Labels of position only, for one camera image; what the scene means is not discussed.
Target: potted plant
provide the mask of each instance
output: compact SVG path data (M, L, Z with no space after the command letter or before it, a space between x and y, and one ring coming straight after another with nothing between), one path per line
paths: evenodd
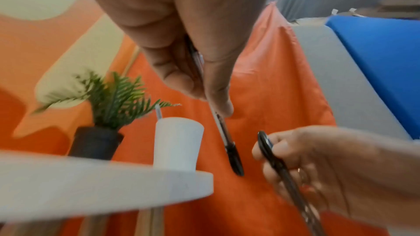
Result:
M110 160L123 140L119 133L123 126L150 113L157 104L161 108L173 106L161 100L152 103L145 95L140 76L131 81L113 72L112 79L105 81L104 77L88 71L85 77L76 75L75 78L79 86L74 91L63 89L50 93L49 101L35 111L43 112L61 102L89 101L94 126L76 130L69 156Z

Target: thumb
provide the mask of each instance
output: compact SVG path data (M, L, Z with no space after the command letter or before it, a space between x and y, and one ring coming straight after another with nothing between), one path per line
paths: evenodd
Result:
M233 105L229 97L229 83L237 56L218 61L205 61L203 86L210 106L223 117L233 114Z

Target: black plant pot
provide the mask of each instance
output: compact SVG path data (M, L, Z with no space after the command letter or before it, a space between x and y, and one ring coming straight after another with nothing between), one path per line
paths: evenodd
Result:
M79 127L74 134L69 156L97 160L111 160L124 136L103 127Z

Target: gray panel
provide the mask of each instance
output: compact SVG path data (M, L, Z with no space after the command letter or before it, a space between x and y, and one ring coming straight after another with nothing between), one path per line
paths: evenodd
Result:
M293 26L293 30L338 126L411 139L330 28Z

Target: white tabletop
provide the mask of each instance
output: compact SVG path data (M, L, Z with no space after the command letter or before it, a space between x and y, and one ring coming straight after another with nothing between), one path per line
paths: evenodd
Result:
M0 222L145 209L213 193L213 175L0 152Z

